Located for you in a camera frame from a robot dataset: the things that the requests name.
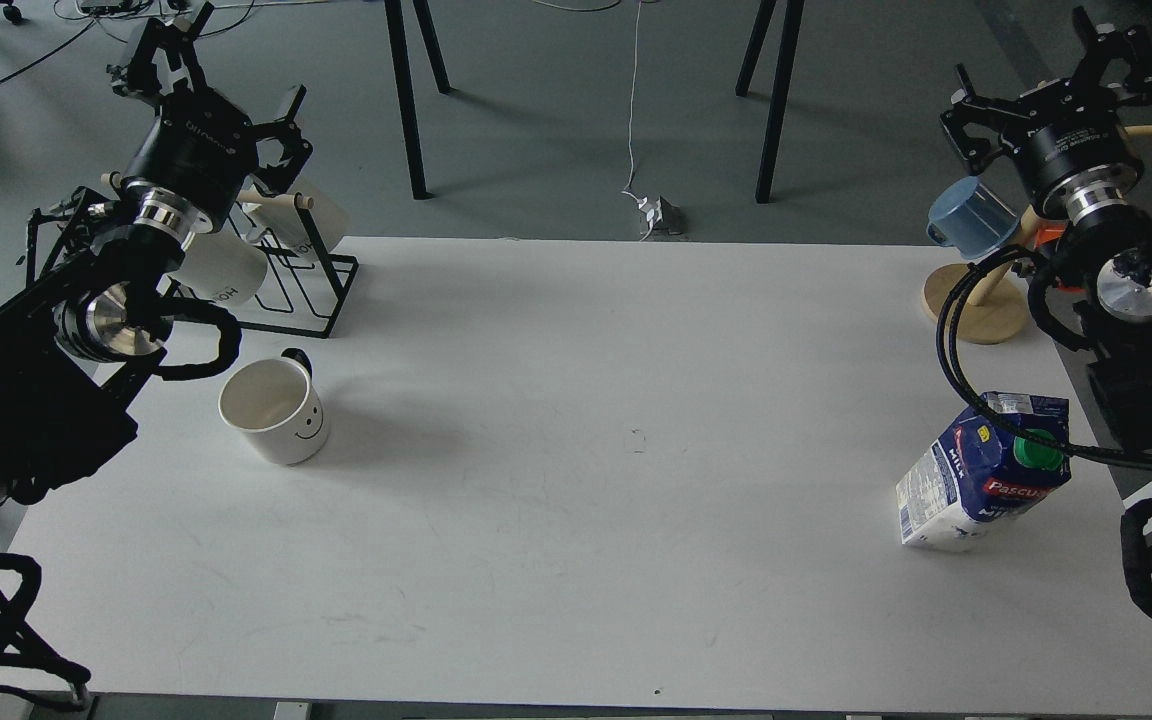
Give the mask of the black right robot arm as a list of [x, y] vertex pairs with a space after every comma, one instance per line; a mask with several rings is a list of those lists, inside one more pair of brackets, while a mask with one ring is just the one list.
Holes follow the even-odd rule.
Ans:
[[1144, 26], [1097, 26], [1082, 6], [1071, 22], [1084, 54], [1070, 76], [1015, 99], [978, 94], [956, 65], [960, 90], [940, 120], [967, 173], [978, 177], [996, 158], [1009, 159], [1030, 209], [1064, 223], [1064, 233], [1044, 252], [1006, 245], [970, 264], [937, 316], [935, 354], [957, 396], [986, 409], [961, 367], [957, 325], [968, 293], [991, 270], [1029, 260], [1029, 314], [1053, 341], [1094, 354], [1087, 379], [1116, 444], [1055, 439], [1051, 447], [1152, 471], [1152, 218], [1126, 197], [1144, 167], [1117, 115], [1152, 104], [1152, 41]]

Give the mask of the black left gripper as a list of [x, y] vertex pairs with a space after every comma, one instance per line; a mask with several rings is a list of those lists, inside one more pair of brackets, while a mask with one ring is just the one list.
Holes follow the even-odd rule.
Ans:
[[[128, 38], [122, 59], [108, 67], [114, 94], [156, 109], [154, 126], [124, 172], [128, 191], [156, 187], [188, 200], [198, 211], [200, 233], [223, 225], [247, 179], [264, 196], [287, 194], [314, 151], [297, 119], [305, 86], [289, 88], [278, 118], [262, 123], [209, 88], [195, 41], [212, 12], [214, 5], [198, 3], [187, 18], [147, 18]], [[259, 165], [265, 141], [279, 143], [282, 154]]]

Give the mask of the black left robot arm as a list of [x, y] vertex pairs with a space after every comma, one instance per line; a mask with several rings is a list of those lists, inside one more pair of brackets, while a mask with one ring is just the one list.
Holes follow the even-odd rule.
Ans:
[[[96, 473], [132, 442], [132, 397], [214, 377], [236, 363], [241, 324], [215, 302], [159, 290], [189, 237], [218, 232], [248, 182], [273, 199], [311, 156], [291, 88], [279, 118], [255, 123], [206, 81], [195, 45], [212, 14], [147, 18], [109, 65], [115, 94], [154, 109], [113, 196], [79, 187], [33, 223], [60, 223], [44, 268], [0, 306], [0, 507], [33, 505]], [[28, 624], [38, 562], [0, 552], [0, 694], [58, 712], [90, 706], [91, 673]]]

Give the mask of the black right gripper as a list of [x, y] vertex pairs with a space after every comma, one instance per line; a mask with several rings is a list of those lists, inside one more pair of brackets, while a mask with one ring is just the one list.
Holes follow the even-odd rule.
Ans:
[[955, 65], [958, 91], [940, 115], [943, 135], [969, 176], [980, 176], [1006, 156], [1030, 206], [1048, 220], [1069, 219], [1068, 202], [1096, 182], [1132, 190], [1142, 177], [1142, 160], [1115, 109], [1152, 105], [1146, 28], [1098, 26], [1083, 6], [1074, 6], [1071, 22], [1084, 50], [1070, 76], [1071, 94], [1038, 97], [1037, 88], [1028, 88], [1014, 100], [980, 96], [965, 65]]

